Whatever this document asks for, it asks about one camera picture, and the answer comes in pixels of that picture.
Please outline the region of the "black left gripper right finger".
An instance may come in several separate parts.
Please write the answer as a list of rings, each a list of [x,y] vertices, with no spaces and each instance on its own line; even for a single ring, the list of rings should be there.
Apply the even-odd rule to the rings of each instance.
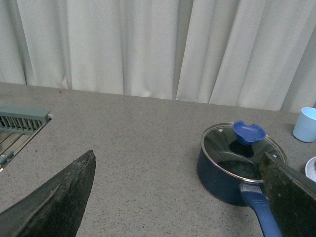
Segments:
[[[316,183],[264,153],[260,173],[272,214],[284,237],[316,235]]]

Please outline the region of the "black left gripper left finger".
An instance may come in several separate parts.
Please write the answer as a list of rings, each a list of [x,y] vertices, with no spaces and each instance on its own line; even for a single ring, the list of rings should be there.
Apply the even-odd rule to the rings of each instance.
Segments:
[[[96,169],[85,152],[0,214],[2,237],[74,237],[81,225]]]

